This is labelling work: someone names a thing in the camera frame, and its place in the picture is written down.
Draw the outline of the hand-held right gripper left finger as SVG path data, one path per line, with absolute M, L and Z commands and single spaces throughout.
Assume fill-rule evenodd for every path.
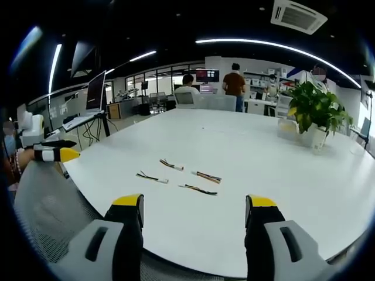
M 140 280 L 144 195 L 122 196 L 93 220 L 49 268 L 58 280 Z

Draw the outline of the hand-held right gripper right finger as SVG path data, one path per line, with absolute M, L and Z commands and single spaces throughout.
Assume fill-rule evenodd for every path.
M 267 197 L 246 196 L 247 280 L 328 280 L 317 242 Z

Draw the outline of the person's left hand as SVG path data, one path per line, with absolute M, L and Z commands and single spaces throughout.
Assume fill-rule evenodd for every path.
M 25 149 L 17 153 L 17 165 L 20 174 L 26 169 L 29 162 L 35 159 L 35 152 L 33 149 Z

